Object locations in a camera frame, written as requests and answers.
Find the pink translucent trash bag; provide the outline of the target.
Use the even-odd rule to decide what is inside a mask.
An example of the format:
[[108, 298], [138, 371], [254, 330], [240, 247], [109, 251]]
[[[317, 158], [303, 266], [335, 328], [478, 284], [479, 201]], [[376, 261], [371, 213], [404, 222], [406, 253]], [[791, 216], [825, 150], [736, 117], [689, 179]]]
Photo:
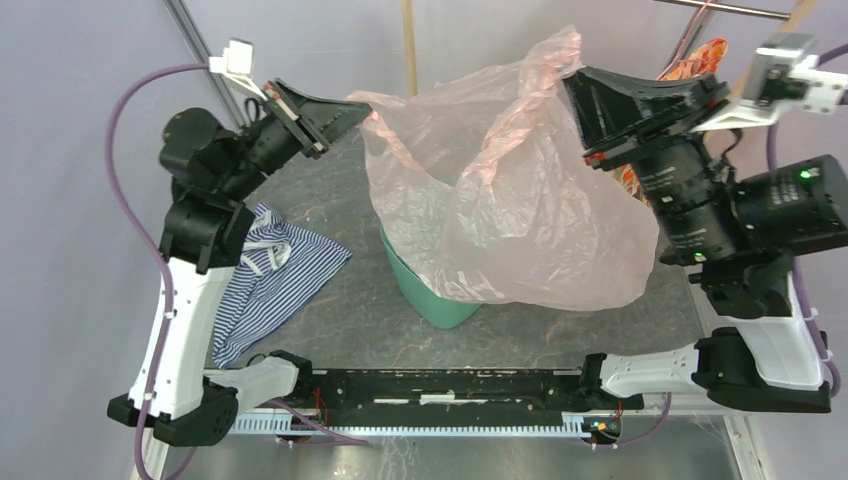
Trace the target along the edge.
[[640, 298], [660, 236], [650, 208], [585, 165], [563, 83], [565, 27], [516, 62], [410, 98], [357, 91], [369, 196], [400, 259], [449, 300], [570, 311]]

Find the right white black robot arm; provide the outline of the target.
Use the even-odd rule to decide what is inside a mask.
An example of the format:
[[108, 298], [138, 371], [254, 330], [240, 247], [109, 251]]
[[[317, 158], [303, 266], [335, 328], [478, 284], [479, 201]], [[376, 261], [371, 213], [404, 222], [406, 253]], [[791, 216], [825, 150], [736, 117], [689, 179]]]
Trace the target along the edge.
[[827, 413], [823, 336], [793, 278], [801, 255], [847, 244], [847, 178], [830, 155], [744, 180], [712, 156], [703, 127], [726, 108], [713, 75], [656, 81], [583, 67], [564, 80], [586, 163], [630, 167], [669, 240], [660, 260], [689, 278], [726, 325], [667, 352], [589, 355], [580, 400], [602, 408], [648, 393], [702, 394], [734, 410]]

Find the green plastic trash bin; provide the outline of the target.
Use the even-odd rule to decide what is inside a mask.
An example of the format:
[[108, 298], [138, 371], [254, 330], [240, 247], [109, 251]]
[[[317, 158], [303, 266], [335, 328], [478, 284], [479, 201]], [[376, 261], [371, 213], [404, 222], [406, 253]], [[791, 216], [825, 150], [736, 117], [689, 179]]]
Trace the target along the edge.
[[475, 314], [481, 304], [444, 299], [433, 293], [399, 257], [385, 231], [380, 236], [400, 292], [412, 308], [436, 328], [452, 329]]

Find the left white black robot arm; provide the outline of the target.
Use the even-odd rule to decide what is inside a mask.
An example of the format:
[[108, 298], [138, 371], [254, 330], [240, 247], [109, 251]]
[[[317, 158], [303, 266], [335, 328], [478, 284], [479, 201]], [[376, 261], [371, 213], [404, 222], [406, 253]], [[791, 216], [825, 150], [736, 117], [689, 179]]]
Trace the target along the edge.
[[206, 375], [215, 313], [240, 260], [254, 213], [246, 199], [297, 155], [317, 158], [370, 114], [361, 102], [303, 94], [281, 80], [261, 90], [262, 116], [226, 129], [209, 111], [189, 108], [163, 130], [159, 161], [172, 178], [172, 203], [154, 247], [164, 265], [156, 328], [132, 388], [108, 416], [142, 426], [173, 447], [219, 443], [236, 418], [280, 398], [290, 407], [314, 394], [309, 360], [282, 351], [257, 364]]

